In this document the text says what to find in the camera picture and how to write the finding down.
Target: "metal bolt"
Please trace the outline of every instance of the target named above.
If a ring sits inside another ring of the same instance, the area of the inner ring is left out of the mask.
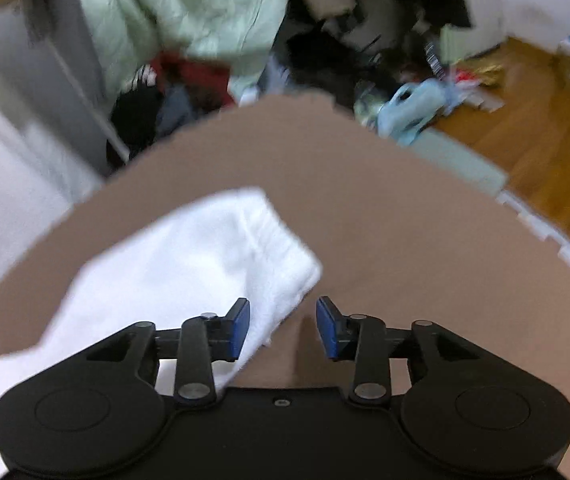
[[[366,400],[376,400],[385,396],[387,389],[382,384],[363,383],[354,388],[354,393]]]
[[[198,400],[209,395],[209,386],[203,383],[187,383],[178,389],[178,394],[183,399]]]

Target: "light green cloth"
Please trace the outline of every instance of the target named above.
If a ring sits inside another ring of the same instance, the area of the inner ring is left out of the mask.
[[[238,98],[265,68],[287,0],[81,0],[110,102],[160,50],[231,65]]]

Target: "white towel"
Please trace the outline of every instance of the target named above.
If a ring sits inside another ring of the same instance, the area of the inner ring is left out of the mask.
[[[203,312],[224,315],[238,298],[248,298],[251,322],[239,360],[215,363],[220,389],[268,342],[320,275],[314,254],[283,225],[262,190],[204,198],[86,264],[41,342],[0,357],[0,396],[134,322],[179,328]],[[161,365],[161,393],[172,391],[171,365]]]

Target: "wooden floor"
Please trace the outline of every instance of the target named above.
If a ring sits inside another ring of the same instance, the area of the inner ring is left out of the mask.
[[[497,92],[505,107],[488,114],[460,107],[436,126],[510,175],[508,189],[570,237],[570,92],[549,58],[516,42],[492,57],[507,67]]]

